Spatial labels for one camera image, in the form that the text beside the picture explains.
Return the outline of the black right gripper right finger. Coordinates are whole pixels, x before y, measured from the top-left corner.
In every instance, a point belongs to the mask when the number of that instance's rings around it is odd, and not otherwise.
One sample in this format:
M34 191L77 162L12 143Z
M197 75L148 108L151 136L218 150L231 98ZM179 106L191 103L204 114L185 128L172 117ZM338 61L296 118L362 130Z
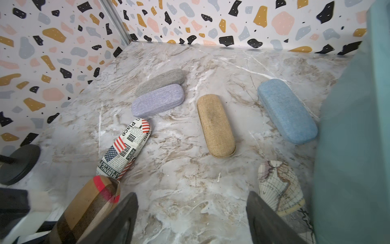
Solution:
M247 218L254 244L304 244L281 217L254 191L249 192Z

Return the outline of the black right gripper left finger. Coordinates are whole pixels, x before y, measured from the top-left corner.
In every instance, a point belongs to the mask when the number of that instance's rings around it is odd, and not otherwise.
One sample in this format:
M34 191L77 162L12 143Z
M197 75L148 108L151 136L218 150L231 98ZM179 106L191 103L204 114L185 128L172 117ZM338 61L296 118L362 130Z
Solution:
M82 205L86 212L81 220L89 223L79 244L129 244L133 237L138 214L138 197L132 192L119 203L111 192L82 192Z

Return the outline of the plaid tartan glasses case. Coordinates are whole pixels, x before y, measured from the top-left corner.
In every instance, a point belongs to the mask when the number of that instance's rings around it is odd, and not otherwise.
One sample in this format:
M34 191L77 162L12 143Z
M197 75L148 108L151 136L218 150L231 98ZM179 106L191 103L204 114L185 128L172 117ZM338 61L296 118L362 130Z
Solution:
M119 181L102 175L95 176L78 192L44 243L79 243L113 211L119 199Z

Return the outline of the newspaper print glasses case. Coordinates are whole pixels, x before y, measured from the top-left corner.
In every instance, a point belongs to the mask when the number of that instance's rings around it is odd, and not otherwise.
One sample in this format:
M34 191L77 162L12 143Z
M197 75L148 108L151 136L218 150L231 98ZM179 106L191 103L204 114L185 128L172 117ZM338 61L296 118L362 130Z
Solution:
M97 166L96 174L113 178L117 181L129 171L135 159L143 149L151 134L150 123L141 118L130 123Z

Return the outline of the tan fabric glasses case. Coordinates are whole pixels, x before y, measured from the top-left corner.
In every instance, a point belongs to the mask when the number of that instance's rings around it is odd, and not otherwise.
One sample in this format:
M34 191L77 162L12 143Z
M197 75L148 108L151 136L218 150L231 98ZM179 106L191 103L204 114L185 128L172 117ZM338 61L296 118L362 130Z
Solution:
M209 152L216 158L226 158L236 150L235 138L217 95L207 94L197 101L197 110Z

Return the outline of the long lilac fabric glasses case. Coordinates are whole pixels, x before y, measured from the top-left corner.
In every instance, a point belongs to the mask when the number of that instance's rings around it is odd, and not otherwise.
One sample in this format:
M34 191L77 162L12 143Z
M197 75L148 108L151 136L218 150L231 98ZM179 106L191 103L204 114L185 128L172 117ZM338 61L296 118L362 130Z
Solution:
M147 118L179 106L184 99L182 86L164 86L138 97L132 103L132 114L137 118Z

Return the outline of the grey fabric glasses case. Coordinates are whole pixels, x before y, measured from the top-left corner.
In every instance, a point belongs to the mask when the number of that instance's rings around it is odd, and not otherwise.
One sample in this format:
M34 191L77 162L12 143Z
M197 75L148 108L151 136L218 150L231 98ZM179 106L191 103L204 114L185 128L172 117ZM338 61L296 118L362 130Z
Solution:
M184 80L185 80L184 71L181 69L173 69L141 83L137 87L135 95L136 97L140 97L146 93L149 93L151 91L154 91L156 89L171 84L181 85L184 82Z

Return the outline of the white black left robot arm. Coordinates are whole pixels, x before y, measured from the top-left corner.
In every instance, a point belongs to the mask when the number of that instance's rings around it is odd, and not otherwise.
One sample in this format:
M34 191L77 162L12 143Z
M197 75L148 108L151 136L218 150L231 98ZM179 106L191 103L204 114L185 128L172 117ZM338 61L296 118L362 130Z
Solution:
M51 212L47 192L1 188L1 243L42 244L46 235L28 237L54 228L56 222L47 220Z

